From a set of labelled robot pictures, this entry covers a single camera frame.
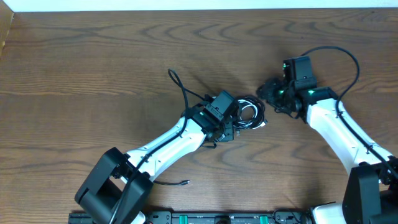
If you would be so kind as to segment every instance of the white backdrop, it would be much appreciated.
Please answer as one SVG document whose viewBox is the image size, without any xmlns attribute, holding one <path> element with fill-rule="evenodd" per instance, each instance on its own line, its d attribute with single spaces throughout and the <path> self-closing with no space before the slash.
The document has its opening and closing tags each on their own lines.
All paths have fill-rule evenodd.
<svg viewBox="0 0 398 224">
<path fill-rule="evenodd" d="M 398 0 L 4 0 L 14 12 L 398 7 Z"/>
</svg>

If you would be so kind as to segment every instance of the wood grain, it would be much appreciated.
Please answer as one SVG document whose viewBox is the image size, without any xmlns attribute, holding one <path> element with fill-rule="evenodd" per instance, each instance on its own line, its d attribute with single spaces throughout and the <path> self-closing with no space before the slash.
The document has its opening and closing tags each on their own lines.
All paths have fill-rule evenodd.
<svg viewBox="0 0 398 224">
<path fill-rule="evenodd" d="M 352 117 L 398 154 L 397 9 L 20 13 L 0 60 L 0 220 L 66 223 L 74 194 L 113 146 L 139 147 L 177 122 L 174 68 L 199 94 L 253 94 L 283 59 L 339 45 L 361 63 Z M 340 93 L 350 59 L 312 54 L 319 85 Z M 190 97 L 191 104 L 197 100 Z M 348 176 L 310 127 L 267 107 L 269 125 L 199 149 L 160 180 L 148 206 L 203 211 L 306 208 L 342 200 Z"/>
</svg>

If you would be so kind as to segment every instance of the wooden tabletop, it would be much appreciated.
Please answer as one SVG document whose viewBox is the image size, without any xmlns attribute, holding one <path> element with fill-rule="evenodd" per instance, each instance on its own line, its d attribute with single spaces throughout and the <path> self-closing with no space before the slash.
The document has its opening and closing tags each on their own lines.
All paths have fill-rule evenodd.
<svg viewBox="0 0 398 224">
<path fill-rule="evenodd" d="M 168 68 L 201 95 L 254 94 L 283 59 L 319 45 L 357 56 L 361 78 L 343 102 L 398 155 L 397 9 L 17 13 L 0 59 L 1 222 L 66 223 L 105 151 L 170 129 L 184 107 Z M 352 82 L 345 54 L 311 57 L 319 86 Z M 156 185 L 147 204 L 243 212 L 342 200 L 348 175 L 321 136 L 270 106 L 266 118 L 177 161 L 159 180 L 192 184 Z"/>
</svg>

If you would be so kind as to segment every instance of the green marking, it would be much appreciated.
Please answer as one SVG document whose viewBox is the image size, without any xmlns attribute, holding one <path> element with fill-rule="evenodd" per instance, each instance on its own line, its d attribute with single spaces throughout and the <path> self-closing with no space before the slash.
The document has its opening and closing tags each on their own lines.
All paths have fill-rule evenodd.
<svg viewBox="0 0 398 224">
<path fill-rule="evenodd" d="M 188 224 L 188 217 L 186 215 L 180 215 L 180 224 Z"/>
<path fill-rule="evenodd" d="M 268 224 L 268 216 L 260 216 L 260 224 Z"/>
</svg>

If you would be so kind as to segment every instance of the wooden table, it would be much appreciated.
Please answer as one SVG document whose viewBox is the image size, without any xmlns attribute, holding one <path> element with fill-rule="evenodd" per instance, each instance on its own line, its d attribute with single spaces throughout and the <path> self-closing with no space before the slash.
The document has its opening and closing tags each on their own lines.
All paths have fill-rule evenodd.
<svg viewBox="0 0 398 224">
<path fill-rule="evenodd" d="M 0 60 L 1 222 L 66 223 L 106 150 L 171 128 L 183 98 L 168 68 L 201 95 L 254 94 L 283 59 L 319 45 L 357 56 L 362 75 L 345 106 L 398 155 L 397 9 L 17 13 Z M 341 93 L 352 82 L 345 54 L 311 56 L 320 86 Z M 266 118 L 180 159 L 159 179 L 192 184 L 156 185 L 148 205 L 263 211 L 342 200 L 348 175 L 328 144 L 269 106 Z"/>
</svg>

